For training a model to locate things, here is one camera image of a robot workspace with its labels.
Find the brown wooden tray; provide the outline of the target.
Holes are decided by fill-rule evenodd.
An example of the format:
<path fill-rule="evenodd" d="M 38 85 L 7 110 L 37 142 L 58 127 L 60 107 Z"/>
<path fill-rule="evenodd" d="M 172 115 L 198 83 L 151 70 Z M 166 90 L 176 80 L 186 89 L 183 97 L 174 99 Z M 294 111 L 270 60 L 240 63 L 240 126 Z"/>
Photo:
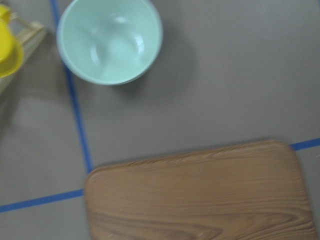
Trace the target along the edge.
<path fill-rule="evenodd" d="M 276 140 L 93 170 L 84 185 L 93 240 L 315 240 L 293 149 Z"/>

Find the mint green bowl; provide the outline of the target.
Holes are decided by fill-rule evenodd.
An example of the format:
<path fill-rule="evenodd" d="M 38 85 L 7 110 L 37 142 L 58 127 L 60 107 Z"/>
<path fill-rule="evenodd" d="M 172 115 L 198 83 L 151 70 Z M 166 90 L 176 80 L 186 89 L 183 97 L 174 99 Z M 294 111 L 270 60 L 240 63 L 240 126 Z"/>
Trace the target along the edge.
<path fill-rule="evenodd" d="M 77 77 L 117 86 L 150 69 L 163 34 L 150 0 L 73 0 L 59 20 L 56 41 L 63 63 Z"/>

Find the wooden cup rack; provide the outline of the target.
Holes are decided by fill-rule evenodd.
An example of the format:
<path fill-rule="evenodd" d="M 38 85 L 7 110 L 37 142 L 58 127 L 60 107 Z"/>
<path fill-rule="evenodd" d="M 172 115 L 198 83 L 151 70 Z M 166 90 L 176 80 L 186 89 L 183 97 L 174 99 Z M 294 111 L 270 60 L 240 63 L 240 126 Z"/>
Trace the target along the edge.
<path fill-rule="evenodd" d="M 45 39 L 47 31 L 44 25 L 42 25 L 40 22 L 38 21 L 28 22 L 23 18 L 19 17 L 17 13 L 11 14 L 10 22 L 11 21 L 15 21 L 23 27 L 22 30 L 17 34 L 14 34 L 12 32 L 15 35 L 15 37 L 18 39 L 18 41 L 21 43 L 24 50 L 23 63 L 20 66 L 21 68 L 28 61 L 28 59 L 35 52 L 35 50 L 39 47 L 41 42 Z M 18 71 L 16 71 L 15 73 L 9 76 L 0 77 L 1 93 L 3 93 L 5 89 L 9 86 L 9 84 L 13 81 Z"/>

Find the yellow cup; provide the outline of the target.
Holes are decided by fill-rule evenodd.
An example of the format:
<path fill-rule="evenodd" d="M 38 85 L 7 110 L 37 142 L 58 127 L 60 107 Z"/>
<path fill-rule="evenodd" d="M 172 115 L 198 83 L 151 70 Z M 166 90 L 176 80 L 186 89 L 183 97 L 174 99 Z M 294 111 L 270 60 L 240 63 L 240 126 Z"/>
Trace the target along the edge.
<path fill-rule="evenodd" d="M 10 28 L 11 10 L 4 4 L 0 5 L 0 77 L 14 74 L 24 60 L 22 44 Z"/>

